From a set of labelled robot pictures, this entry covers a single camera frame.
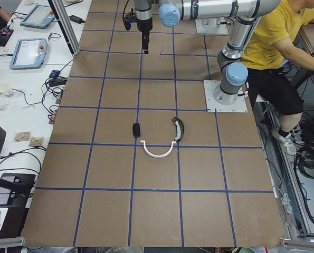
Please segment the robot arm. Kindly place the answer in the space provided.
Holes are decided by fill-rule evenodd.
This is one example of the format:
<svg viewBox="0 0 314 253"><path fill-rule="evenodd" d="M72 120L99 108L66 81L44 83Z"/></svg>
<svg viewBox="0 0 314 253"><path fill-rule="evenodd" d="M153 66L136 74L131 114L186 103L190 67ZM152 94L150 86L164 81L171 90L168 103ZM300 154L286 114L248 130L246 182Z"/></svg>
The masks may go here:
<svg viewBox="0 0 314 253"><path fill-rule="evenodd" d="M280 1L159 1L158 15L168 27L181 20L235 18L227 44L217 56L222 80L214 90L214 99L224 105L233 104L240 87L246 82L247 68L240 58L260 18L272 12Z"/></svg>
<svg viewBox="0 0 314 253"><path fill-rule="evenodd" d="M158 4L158 1L134 0L135 20L138 30L142 33L142 50L145 54L149 53L149 35L153 29L152 4Z"/></svg>

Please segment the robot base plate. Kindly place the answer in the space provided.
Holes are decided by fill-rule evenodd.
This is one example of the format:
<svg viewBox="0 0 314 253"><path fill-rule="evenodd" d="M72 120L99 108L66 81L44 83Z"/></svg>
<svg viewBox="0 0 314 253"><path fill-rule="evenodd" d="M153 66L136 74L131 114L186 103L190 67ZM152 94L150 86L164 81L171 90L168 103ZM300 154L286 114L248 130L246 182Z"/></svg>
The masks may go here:
<svg viewBox="0 0 314 253"><path fill-rule="evenodd" d="M207 112L248 113L242 87L237 94L226 94L218 80L204 80Z"/></svg>

